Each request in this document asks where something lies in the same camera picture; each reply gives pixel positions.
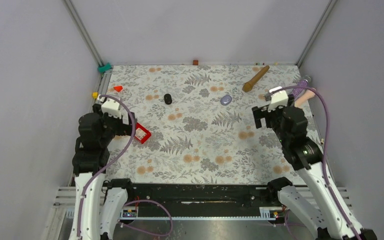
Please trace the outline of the black earbud charging case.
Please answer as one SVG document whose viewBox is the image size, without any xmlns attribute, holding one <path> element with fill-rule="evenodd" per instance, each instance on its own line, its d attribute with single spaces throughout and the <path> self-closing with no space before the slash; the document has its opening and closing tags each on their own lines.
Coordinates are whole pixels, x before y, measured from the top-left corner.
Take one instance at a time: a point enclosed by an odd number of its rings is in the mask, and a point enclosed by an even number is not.
<svg viewBox="0 0 384 240">
<path fill-rule="evenodd" d="M 163 100 L 166 105 L 171 105 L 173 102 L 172 96 L 169 93 L 163 96 Z"/>
</svg>

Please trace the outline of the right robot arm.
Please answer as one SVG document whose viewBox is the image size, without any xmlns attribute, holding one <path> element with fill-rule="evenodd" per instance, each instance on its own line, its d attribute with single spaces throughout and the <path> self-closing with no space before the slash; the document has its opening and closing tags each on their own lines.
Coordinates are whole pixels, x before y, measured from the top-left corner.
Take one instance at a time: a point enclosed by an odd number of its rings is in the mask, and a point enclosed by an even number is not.
<svg viewBox="0 0 384 240">
<path fill-rule="evenodd" d="M 307 227 L 316 240 L 375 240 L 372 229 L 364 228 L 338 188 L 319 146 L 307 137 L 308 120 L 304 111 L 294 106 L 269 110 L 268 106 L 253 107 L 256 128 L 272 129 L 278 137 L 282 153 L 295 172 L 304 180 L 317 204 L 313 206 L 285 177 L 267 184 L 267 201 L 273 206 L 284 205 Z"/>
</svg>

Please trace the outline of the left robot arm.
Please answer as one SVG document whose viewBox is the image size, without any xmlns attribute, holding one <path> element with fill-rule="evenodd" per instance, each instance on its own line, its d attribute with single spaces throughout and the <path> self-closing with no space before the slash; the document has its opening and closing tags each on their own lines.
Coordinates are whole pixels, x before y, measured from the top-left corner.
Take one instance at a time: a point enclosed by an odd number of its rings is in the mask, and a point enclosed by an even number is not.
<svg viewBox="0 0 384 240">
<path fill-rule="evenodd" d="M 80 117 L 78 122 L 79 137 L 72 159 L 76 195 L 69 238 L 99 240 L 100 193 L 110 157 L 108 145 L 115 136 L 131 135 L 137 120 L 132 114 L 125 124 L 122 118 L 91 112 Z"/>
</svg>

